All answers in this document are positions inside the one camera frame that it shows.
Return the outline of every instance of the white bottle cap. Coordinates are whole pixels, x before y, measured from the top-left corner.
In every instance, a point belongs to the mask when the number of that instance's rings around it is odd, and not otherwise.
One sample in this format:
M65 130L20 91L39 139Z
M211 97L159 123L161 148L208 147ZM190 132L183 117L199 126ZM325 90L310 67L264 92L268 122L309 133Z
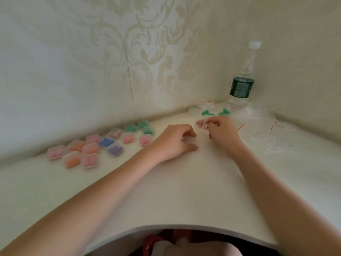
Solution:
M250 49L259 49L261 47L261 42L250 42L249 48Z

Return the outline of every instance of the hand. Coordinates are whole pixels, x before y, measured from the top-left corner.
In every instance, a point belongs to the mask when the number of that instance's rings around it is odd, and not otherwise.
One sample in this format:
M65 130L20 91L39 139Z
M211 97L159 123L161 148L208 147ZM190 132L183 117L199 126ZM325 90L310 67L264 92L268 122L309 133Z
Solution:
M164 162L187 152L195 151L198 146L182 142L184 136L196 137L189 124L169 125L165 131L145 149L152 151L158 162Z
M239 138L232 119L224 116L211 117L205 123L213 141L221 146L228 156L234 160L245 145Z

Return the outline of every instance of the dark green label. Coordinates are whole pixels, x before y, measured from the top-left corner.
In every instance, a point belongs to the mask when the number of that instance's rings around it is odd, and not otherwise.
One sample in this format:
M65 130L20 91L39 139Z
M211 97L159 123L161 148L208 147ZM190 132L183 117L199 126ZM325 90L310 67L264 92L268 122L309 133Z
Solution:
M251 78L235 77L233 78L230 95L238 98L248 98L253 86L254 80Z

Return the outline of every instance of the person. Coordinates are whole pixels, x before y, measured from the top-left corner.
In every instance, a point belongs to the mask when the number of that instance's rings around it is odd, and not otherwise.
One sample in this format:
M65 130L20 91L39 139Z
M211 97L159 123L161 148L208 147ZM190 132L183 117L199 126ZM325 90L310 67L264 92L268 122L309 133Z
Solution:
M243 144L231 119L211 117L207 123L210 138L239 167L286 255L341 255L339 231L262 164ZM183 136L196 137L196 134L189 124L169 125L151 145L44 216L0 251L0 255L78 255L153 167L198 149L195 144L182 142ZM164 255L199 255L195 251L200 251L200 255L241 255L228 244L211 244L206 249L198 246L168 246Z

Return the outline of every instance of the clear bottle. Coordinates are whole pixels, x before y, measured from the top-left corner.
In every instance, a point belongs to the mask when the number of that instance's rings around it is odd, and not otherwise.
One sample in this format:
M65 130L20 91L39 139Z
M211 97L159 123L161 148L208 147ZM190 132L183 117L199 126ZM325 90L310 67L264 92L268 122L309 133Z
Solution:
M244 107L248 101L253 86L253 80L250 81L250 79L252 79L253 75L254 61L261 44L261 42L249 43L246 60L241 69L240 77L235 77L231 86L230 95L228 97L228 105L231 108L237 109Z

